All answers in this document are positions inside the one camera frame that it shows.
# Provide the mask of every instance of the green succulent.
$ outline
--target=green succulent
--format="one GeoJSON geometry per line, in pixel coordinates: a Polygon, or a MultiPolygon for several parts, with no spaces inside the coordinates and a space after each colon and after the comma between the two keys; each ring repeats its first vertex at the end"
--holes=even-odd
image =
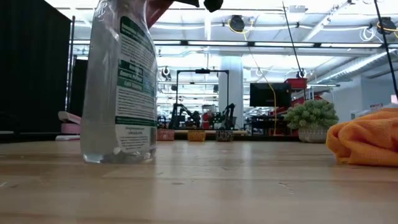
{"type": "Polygon", "coordinates": [[[329,128],[337,124],[338,117],[332,103],[325,100],[308,100],[302,105],[289,108],[285,116],[292,129],[304,128],[308,125],[319,125],[329,128]]]}

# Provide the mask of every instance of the pillar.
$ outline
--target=pillar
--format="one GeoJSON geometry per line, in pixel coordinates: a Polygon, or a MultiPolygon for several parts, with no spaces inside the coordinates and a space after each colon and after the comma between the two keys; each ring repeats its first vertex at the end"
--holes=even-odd
{"type": "MultiPolygon", "coordinates": [[[[235,128],[243,128],[243,63],[241,56],[225,56],[221,58],[220,70],[229,70],[229,104],[235,104],[235,128]]],[[[218,108],[223,111],[227,107],[227,74],[218,74],[218,108]]]]}

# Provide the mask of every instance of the wooden tabletop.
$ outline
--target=wooden tabletop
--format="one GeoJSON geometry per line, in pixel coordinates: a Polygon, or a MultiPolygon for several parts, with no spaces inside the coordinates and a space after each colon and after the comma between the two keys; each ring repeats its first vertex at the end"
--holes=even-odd
{"type": "Polygon", "coordinates": [[[79,148],[0,145],[0,223],[398,223],[398,169],[338,165],[324,145],[162,142],[133,166],[79,148]]]}

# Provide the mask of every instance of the orange towel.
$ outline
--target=orange towel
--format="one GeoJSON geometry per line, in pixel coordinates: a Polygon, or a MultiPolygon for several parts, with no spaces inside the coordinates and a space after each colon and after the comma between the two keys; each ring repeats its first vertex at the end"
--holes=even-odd
{"type": "Polygon", "coordinates": [[[388,108],[332,126],[326,140],[339,162],[398,166],[398,109],[388,108]]]}

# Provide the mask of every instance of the ceiling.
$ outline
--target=ceiling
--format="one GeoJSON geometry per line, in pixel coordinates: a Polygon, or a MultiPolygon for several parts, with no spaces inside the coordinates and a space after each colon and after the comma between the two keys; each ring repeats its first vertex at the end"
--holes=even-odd
{"type": "MultiPolygon", "coordinates": [[[[89,40],[91,35],[91,22],[93,12],[98,0],[46,0],[53,7],[67,17],[76,16],[76,40],[89,40]]],[[[375,31],[377,14],[373,0],[357,0],[355,4],[344,4],[344,0],[313,1],[313,0],[285,0],[287,18],[291,25],[292,38],[295,42],[343,42],[343,43],[380,43],[382,36],[375,31]],[[289,6],[304,6],[305,10],[297,12],[290,10],[289,6]],[[321,21],[329,20],[324,27],[314,31],[321,21]]],[[[380,0],[379,8],[382,16],[391,17],[398,24],[398,11],[396,0],[380,0]]],[[[247,38],[250,41],[290,41],[289,31],[282,7],[282,1],[224,1],[221,10],[209,13],[203,6],[195,8],[186,4],[175,2],[170,9],[150,29],[154,40],[222,40],[244,41],[242,34],[231,32],[227,24],[231,15],[242,15],[246,29],[250,29],[247,38]]],[[[387,36],[389,43],[398,43],[394,34],[387,36]]],[[[73,53],[87,55],[88,45],[77,45],[73,53]]],[[[175,71],[178,69],[218,68],[224,55],[241,55],[244,66],[245,82],[263,82],[256,64],[246,47],[190,47],[190,46],[157,46],[158,66],[168,66],[172,80],[175,80],[175,71]]],[[[262,49],[252,48],[254,58],[270,82],[282,82],[286,78],[294,78],[297,73],[297,62],[291,48],[262,49]]],[[[319,77],[329,71],[344,65],[358,57],[383,52],[384,49],[299,49],[297,51],[300,66],[305,68],[308,75],[314,73],[319,77]]],[[[372,76],[387,71],[387,64],[369,70],[364,76],[372,76]]],[[[180,80],[188,82],[217,82],[216,74],[198,75],[192,73],[181,74],[180,80]]],[[[168,99],[173,96],[170,85],[159,87],[159,109],[167,111],[175,100],[168,99]]],[[[197,106],[204,103],[217,104],[214,99],[213,85],[185,85],[182,87],[184,104],[197,110],[197,106]]]]}

